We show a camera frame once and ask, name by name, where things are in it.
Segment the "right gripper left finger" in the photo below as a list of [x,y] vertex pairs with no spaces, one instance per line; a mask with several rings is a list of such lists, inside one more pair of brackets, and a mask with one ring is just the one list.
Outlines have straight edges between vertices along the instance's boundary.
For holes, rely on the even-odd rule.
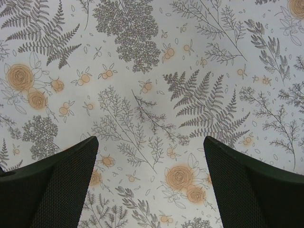
[[76,228],[93,173],[98,139],[0,172],[2,228]]

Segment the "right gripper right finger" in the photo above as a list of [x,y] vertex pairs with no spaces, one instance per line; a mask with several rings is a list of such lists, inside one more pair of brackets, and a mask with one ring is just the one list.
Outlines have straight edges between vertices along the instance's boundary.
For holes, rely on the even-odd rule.
[[204,152],[225,228],[302,228],[304,177],[242,154],[211,136]]

